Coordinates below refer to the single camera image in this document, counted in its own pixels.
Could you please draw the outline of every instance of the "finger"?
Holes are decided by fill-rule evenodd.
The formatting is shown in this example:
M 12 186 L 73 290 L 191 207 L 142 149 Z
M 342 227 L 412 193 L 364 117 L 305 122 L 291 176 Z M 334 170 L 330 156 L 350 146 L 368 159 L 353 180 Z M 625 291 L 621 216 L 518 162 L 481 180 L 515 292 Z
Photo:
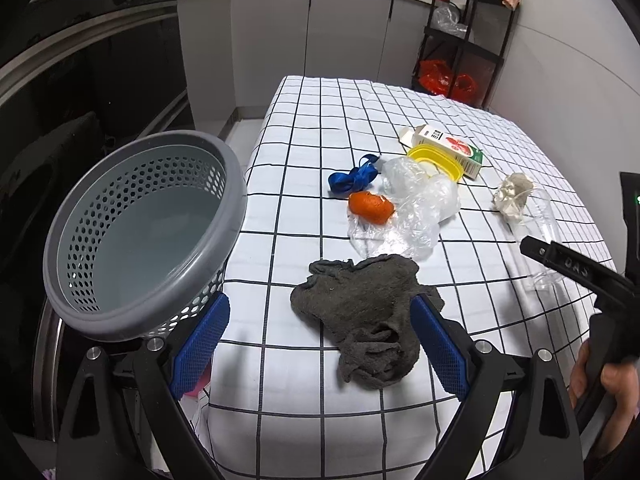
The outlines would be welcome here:
M 571 375 L 569 376 L 569 391 L 575 396 L 575 402 L 579 399 L 587 389 L 587 374 L 584 371 L 584 367 L 589 359 L 589 340 L 582 343 L 580 350 L 578 351 L 578 360 L 575 362 Z
M 638 373 L 633 363 L 605 365 L 600 382 L 604 389 L 616 398 L 616 409 L 596 444 L 594 452 L 597 457 L 605 456 L 622 442 L 636 416 L 640 396 Z
M 567 392 L 569 393 L 569 402 L 571 402 L 571 407 L 575 409 L 575 405 L 578 404 L 578 397 L 575 395 L 571 385 L 569 385 Z

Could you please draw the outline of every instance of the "perforated basket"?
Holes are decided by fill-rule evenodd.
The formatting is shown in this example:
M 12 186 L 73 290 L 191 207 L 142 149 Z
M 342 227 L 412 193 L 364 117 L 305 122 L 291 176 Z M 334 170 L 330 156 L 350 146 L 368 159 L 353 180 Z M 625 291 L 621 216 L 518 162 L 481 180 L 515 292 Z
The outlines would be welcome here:
M 47 296 L 101 341 L 163 335 L 220 286 L 246 188 L 236 156 L 199 132 L 165 132 L 111 153 L 82 177 L 49 230 Z

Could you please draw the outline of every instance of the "clear plastic wrap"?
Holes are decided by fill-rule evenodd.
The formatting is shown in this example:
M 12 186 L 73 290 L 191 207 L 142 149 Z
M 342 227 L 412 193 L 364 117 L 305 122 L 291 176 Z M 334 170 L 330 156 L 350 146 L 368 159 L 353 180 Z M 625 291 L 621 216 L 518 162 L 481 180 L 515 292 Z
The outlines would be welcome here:
M 460 11 L 454 4 L 444 3 L 433 11 L 433 19 L 431 24 L 433 28 L 442 30 L 448 34 L 452 34 L 459 38 L 464 38 L 467 26 L 459 23 Z
M 439 222 L 460 210 L 458 186 L 444 174 L 430 177 L 407 156 L 385 162 L 381 170 L 380 193 L 394 204 L 396 211 L 381 226 L 348 211 L 351 244 L 363 258 L 401 254 L 423 260 L 438 242 Z

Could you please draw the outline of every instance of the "blue strap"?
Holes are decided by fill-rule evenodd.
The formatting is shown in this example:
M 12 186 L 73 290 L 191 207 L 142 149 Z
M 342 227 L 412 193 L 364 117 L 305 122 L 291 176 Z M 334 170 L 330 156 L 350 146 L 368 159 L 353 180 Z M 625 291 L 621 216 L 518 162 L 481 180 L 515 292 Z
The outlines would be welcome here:
M 332 173 L 329 175 L 329 187 L 337 195 L 362 191 L 373 179 L 378 176 L 378 170 L 373 165 L 380 157 L 377 155 L 364 155 L 360 159 L 360 166 L 347 173 Z
M 446 392 L 460 402 L 469 393 L 466 380 L 466 361 L 460 350 L 440 324 L 442 316 L 435 316 L 421 296 L 414 296 L 409 306 L 411 326 L 436 371 Z

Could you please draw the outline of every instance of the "table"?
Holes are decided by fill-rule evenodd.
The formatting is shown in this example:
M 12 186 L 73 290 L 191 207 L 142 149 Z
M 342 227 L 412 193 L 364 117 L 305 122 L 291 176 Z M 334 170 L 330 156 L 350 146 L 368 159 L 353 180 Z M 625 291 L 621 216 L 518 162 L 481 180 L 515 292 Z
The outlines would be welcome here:
M 225 478 L 412 480 L 456 413 L 458 400 L 424 353 L 384 390 L 342 383 L 338 351 L 322 326 L 298 318 L 289 303 L 312 261 L 361 259 L 346 235 L 346 200 L 329 192 L 329 174 L 350 170 L 366 153 L 404 154 L 396 132 L 426 121 L 469 139 L 486 158 L 478 179 L 460 182 L 462 210 L 443 222 L 418 281 L 438 286 L 443 316 L 472 338 L 512 354 L 550 349 L 568 381 L 594 295 L 568 279 L 553 290 L 526 290 L 513 235 L 492 207 L 494 189 L 506 174 L 527 173 L 551 195 L 562 242 L 614 267 L 584 205 L 535 143 L 510 121 L 443 97 L 288 76 L 246 172 L 246 219 L 223 285 L 231 318 L 192 419 Z M 471 476 L 489 467 L 510 401 L 509 393 L 500 397 Z

